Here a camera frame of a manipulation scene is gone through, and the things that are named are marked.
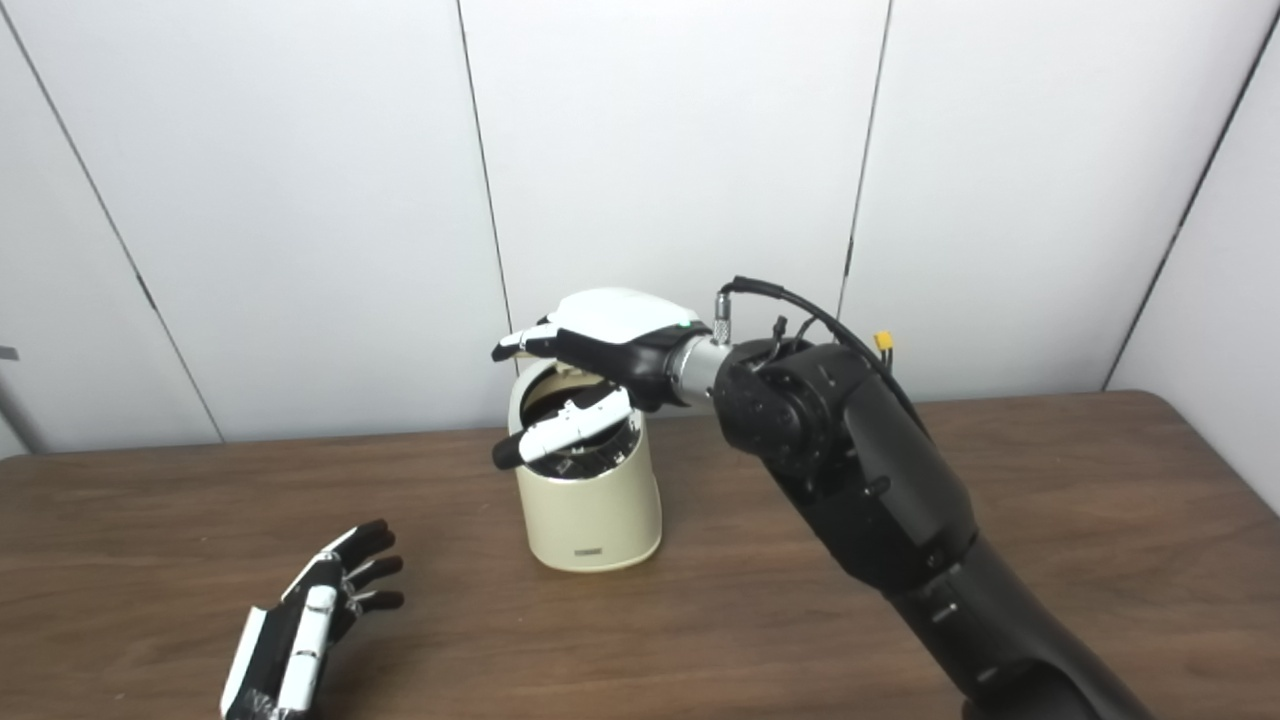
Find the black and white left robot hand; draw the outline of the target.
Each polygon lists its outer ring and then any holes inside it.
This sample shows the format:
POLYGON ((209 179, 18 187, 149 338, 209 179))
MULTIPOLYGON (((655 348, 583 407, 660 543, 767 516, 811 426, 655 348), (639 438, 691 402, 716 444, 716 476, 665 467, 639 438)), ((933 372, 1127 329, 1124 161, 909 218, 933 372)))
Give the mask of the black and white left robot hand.
POLYGON ((248 610, 219 700, 224 719, 317 719, 333 648, 371 612, 404 594, 370 585, 403 570, 384 519, 348 529, 319 550, 270 609, 248 610))

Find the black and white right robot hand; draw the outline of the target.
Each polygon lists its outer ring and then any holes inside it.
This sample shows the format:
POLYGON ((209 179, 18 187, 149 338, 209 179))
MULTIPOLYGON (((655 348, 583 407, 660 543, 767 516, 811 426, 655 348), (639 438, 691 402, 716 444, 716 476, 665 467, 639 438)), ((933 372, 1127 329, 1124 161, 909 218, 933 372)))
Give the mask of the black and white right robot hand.
POLYGON ((626 288, 586 290, 559 301, 543 322, 507 334, 492 350, 502 363, 550 359, 600 377, 554 416, 515 432, 493 450, 500 470, 535 462, 627 420, 632 413, 687 407, 678 360, 710 338, 696 313, 626 288))

